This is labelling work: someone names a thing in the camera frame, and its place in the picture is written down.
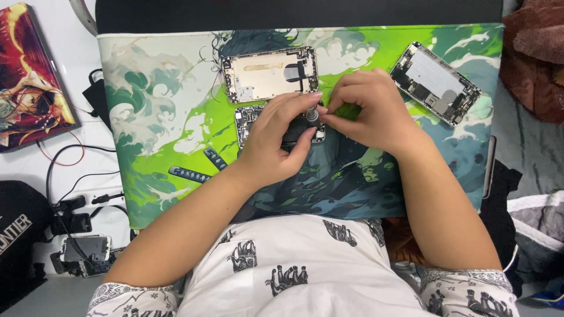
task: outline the elephant print shirt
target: elephant print shirt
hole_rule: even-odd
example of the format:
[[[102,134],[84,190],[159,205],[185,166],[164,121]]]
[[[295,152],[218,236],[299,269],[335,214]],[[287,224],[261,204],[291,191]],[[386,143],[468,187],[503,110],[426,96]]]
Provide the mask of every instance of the elephant print shirt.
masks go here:
[[[518,316],[501,271],[429,269],[412,289],[390,268],[380,224],[317,215],[233,224],[180,304],[172,287],[106,283],[87,316]]]

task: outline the anime character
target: anime character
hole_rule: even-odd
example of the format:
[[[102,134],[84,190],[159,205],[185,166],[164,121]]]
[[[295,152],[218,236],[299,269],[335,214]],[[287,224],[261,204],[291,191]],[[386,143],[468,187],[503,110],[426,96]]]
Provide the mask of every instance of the anime character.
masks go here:
[[[15,87],[0,91],[0,145],[8,146],[9,137],[24,133],[21,141],[36,131],[55,127],[63,105],[60,90],[39,78],[35,71],[23,77]]]

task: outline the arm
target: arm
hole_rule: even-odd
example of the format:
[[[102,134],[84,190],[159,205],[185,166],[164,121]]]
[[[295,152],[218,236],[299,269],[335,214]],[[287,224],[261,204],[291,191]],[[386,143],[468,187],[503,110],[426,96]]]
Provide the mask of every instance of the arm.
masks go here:
[[[343,76],[328,111],[344,102],[362,107],[356,121],[322,119],[399,164],[407,215],[426,261],[444,268],[501,269],[495,247],[466,193],[431,138],[413,121],[395,83],[381,69]]]
[[[290,121],[319,99],[320,94],[272,99],[239,159],[155,219],[127,246],[104,282],[160,287],[189,272],[253,193],[299,171],[315,129],[306,130],[291,153],[280,149],[282,136]]]

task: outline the desk mat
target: desk mat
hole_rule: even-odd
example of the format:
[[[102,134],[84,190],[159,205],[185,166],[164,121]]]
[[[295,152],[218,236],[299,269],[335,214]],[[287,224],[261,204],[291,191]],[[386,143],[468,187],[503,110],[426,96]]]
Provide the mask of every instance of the desk mat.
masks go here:
[[[99,36],[130,226],[145,228],[236,160],[233,112],[263,102],[228,102],[219,79],[220,56],[304,45],[316,50],[325,104],[343,74],[374,67],[389,71],[413,41],[478,85],[482,97],[455,128],[404,97],[413,119],[431,135],[478,209],[502,35],[502,24],[467,24]],[[352,119],[356,115],[349,107],[337,113]],[[324,142],[312,144],[297,175],[261,189],[233,222],[295,213],[342,219],[405,216],[395,159],[330,128],[326,135]]]

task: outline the anime poster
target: anime poster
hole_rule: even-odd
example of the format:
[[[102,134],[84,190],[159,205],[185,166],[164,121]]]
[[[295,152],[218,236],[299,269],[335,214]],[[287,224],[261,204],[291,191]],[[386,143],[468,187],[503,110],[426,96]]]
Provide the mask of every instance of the anime poster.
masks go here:
[[[315,49],[325,104],[341,76],[374,67],[390,71],[413,41],[478,85],[482,97],[455,128],[414,100],[404,100],[478,209],[502,34],[501,24],[470,24],[99,36],[130,226],[145,228],[237,159],[234,110],[263,101],[230,103],[221,57],[301,46]],[[358,109],[341,107],[336,114],[353,120]],[[259,190],[232,221],[298,213],[341,219],[405,216],[395,158],[329,127],[325,135],[311,146],[298,174]]]
[[[0,11],[0,153],[79,127],[29,7]]]

